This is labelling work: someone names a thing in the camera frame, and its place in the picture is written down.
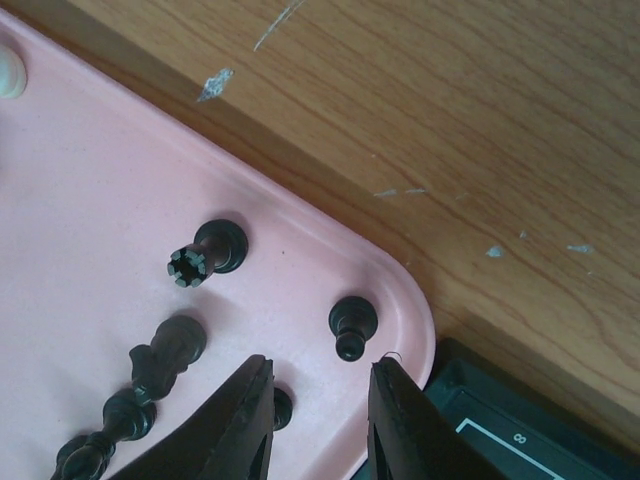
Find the pink tray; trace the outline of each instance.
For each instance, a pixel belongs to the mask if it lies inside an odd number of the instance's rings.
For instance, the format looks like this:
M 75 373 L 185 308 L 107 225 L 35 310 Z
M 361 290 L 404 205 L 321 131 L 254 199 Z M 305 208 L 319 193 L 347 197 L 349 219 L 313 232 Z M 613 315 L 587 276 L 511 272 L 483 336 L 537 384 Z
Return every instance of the pink tray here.
M 366 456 L 371 363 L 399 352 L 421 385 L 431 370 L 433 320 L 408 272 L 2 10 L 0 43 L 29 77 L 22 97 L 0 99 L 0 477 L 49 478 L 67 440 L 101 428 L 102 405 L 130 379 L 129 349 L 191 309 L 207 349 L 160 402 L 151 433 L 118 445 L 104 478 L 253 353 L 273 359 L 276 384 L 294 395 L 270 478 L 350 478 Z M 246 229 L 249 256 L 199 288 L 177 287 L 169 255 L 218 217 Z M 374 303 L 380 325 L 346 363 L 327 318 L 353 293 Z

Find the white border line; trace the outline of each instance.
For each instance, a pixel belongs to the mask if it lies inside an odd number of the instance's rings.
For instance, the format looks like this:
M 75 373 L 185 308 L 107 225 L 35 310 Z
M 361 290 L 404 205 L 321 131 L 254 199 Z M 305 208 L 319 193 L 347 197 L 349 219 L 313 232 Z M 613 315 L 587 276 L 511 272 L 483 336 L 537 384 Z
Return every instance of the white border line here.
M 531 458 L 529 455 L 522 453 L 520 450 L 518 450 L 517 448 L 515 448 L 513 445 L 509 445 L 507 442 L 505 442 L 503 439 L 501 439 L 500 437 L 498 437 L 497 435 L 491 433 L 489 430 L 487 430 L 484 427 L 481 427 L 480 425 L 478 425 L 476 422 L 474 422 L 473 420 L 471 420 L 470 418 L 465 418 L 460 425 L 458 425 L 458 427 L 456 428 L 456 432 L 460 433 L 462 431 L 462 429 L 467 426 L 467 425 L 471 425 L 473 428 L 475 428 L 476 430 L 484 433 L 487 437 L 489 437 L 491 440 L 499 443 L 500 445 L 502 445 L 504 448 L 512 451 L 513 453 L 515 453 L 516 455 L 518 455 L 520 458 L 526 460 L 527 462 L 529 462 L 530 464 L 538 467 L 540 470 L 542 470 L 544 473 L 547 473 L 549 475 L 551 475 L 552 480 L 565 480 L 563 477 L 561 477 L 560 475 L 558 475 L 555 472 L 552 472 L 551 470 L 549 470 L 547 467 L 545 467 L 544 465 L 542 465 L 540 462 L 535 461 L 533 458 Z

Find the white scratch mark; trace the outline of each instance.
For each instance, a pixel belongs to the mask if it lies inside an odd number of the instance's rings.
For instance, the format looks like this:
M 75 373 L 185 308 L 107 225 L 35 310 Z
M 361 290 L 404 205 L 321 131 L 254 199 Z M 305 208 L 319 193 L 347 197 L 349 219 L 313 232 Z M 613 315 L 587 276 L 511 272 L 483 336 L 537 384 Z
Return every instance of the white scratch mark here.
M 494 245 L 486 253 L 487 257 L 500 258 L 504 255 L 504 249 L 499 245 Z
M 391 197 L 397 194 L 398 194 L 398 191 L 395 188 L 392 188 L 391 190 L 385 190 L 384 192 L 374 193 L 373 196 L 374 197 Z
M 234 71 L 230 68 L 223 68 L 215 77 L 209 78 L 204 84 L 202 93 L 198 97 L 198 102 L 204 102 L 215 97 L 219 97 L 224 92 L 227 82 L 233 77 Z
M 258 48 L 260 48 L 260 45 L 262 45 L 262 42 L 264 42 L 269 35 L 271 35 L 273 32 L 275 32 L 276 29 L 280 26 L 280 24 L 286 22 L 287 19 L 291 15 L 293 15 L 293 12 L 295 12 L 298 8 L 300 8 L 300 6 L 305 1 L 306 0 L 292 0 L 291 3 L 289 3 L 289 5 L 287 5 L 287 8 L 285 8 L 284 11 L 280 14 L 280 16 L 278 16 L 278 18 L 276 18 L 276 21 L 273 22 L 269 26 L 269 28 L 267 28 L 267 31 L 264 32 L 264 35 L 262 35 L 262 37 L 260 37 L 260 40 L 258 40 L 258 43 L 256 43 L 256 46 L 253 47 L 253 51 L 255 52 L 256 50 L 258 50 Z
M 567 250 L 578 253 L 593 253 L 596 251 L 591 245 L 567 245 Z

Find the wood grain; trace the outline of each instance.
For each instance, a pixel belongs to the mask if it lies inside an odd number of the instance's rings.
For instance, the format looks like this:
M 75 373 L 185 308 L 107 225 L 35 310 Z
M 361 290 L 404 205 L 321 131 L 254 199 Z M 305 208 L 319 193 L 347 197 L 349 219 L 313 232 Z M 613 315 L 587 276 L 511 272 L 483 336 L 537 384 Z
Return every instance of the wood grain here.
M 440 336 L 639 449 L 637 1 L 307 0 L 256 52 L 284 1 L 0 6 L 389 251 Z

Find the wooden table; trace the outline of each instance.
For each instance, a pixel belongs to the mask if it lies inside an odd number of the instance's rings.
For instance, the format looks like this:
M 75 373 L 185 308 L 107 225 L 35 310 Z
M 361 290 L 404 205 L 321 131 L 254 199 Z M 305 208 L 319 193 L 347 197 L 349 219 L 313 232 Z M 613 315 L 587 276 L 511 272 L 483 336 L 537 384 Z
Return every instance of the wooden table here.
M 254 51 L 286 2 L 0 6 L 390 252 L 439 336 L 638 450 L 637 0 L 307 0 Z

